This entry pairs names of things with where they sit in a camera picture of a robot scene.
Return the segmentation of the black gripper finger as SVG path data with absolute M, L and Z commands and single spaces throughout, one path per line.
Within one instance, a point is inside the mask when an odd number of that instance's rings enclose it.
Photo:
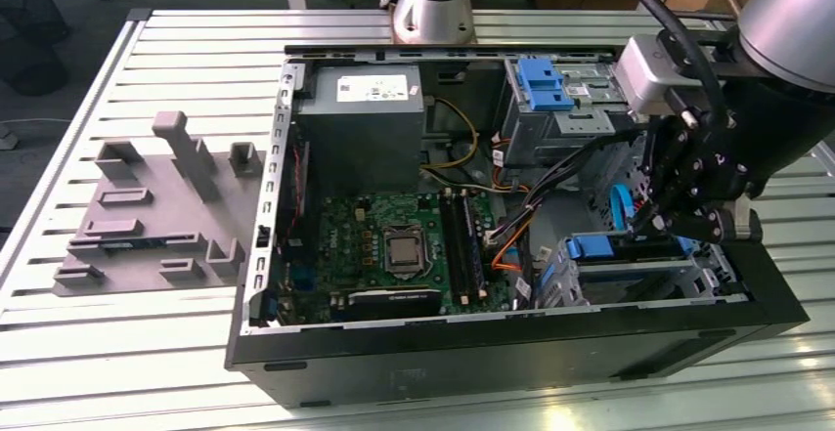
M 660 209 L 666 231 L 672 235 L 711 243 L 735 237 L 731 212 L 699 201 L 691 194 L 679 194 Z
M 675 236 L 698 235 L 698 216 L 687 212 L 686 195 L 698 171 L 689 157 L 697 131 L 698 119 L 693 112 L 650 120 L 640 168 L 647 179 L 646 199 L 632 218 L 635 235 L 650 235 L 652 231 Z

